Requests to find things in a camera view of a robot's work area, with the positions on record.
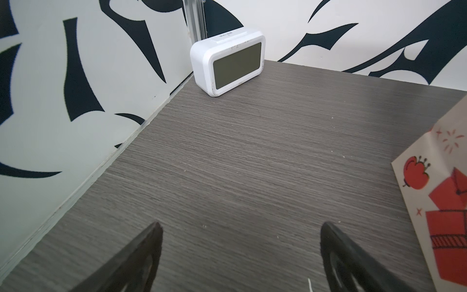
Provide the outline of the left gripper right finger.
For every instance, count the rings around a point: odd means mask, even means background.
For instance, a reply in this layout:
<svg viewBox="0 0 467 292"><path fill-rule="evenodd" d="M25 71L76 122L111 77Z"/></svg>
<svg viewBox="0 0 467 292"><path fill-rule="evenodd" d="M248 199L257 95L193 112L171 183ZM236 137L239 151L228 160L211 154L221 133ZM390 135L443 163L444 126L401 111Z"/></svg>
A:
<svg viewBox="0 0 467 292"><path fill-rule="evenodd" d="M321 227L321 256L332 292L413 292L332 222Z"/></svg>

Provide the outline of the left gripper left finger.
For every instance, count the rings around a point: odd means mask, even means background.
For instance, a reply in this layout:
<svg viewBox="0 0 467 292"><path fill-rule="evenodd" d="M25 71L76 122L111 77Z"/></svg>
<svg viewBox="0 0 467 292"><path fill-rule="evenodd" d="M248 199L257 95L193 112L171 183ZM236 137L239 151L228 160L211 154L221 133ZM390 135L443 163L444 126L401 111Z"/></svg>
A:
<svg viewBox="0 0 467 292"><path fill-rule="evenodd" d="M73 292L149 292L158 271L163 228L150 224Z"/></svg>

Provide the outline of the red white paper bag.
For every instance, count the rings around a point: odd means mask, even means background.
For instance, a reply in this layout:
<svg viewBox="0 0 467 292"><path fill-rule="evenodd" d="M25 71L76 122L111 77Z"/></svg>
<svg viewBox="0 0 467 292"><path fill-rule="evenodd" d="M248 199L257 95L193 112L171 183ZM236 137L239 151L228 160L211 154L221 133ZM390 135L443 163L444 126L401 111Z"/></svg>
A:
<svg viewBox="0 0 467 292"><path fill-rule="evenodd" d="M467 100L392 162L438 292L467 289Z"/></svg>

